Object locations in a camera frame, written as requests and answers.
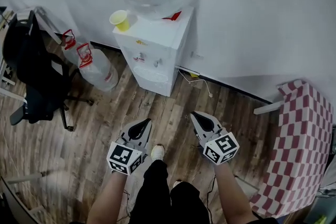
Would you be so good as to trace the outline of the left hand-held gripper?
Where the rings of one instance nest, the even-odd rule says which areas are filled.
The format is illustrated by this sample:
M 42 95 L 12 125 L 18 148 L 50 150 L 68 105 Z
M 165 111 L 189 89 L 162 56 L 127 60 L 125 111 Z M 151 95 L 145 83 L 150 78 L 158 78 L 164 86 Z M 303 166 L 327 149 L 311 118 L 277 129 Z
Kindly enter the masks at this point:
M 147 143 L 152 129 L 151 119 L 128 123 L 107 154 L 109 167 L 116 172 L 131 175 L 147 157 Z

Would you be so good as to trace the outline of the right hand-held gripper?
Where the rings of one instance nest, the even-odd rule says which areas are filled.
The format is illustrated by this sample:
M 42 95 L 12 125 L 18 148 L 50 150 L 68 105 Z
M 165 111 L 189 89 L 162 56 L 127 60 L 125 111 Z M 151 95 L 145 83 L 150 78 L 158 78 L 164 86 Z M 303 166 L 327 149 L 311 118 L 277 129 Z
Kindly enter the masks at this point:
M 201 111 L 191 112 L 190 117 L 204 157 L 220 165 L 236 155 L 239 144 L 235 136 L 216 117 Z

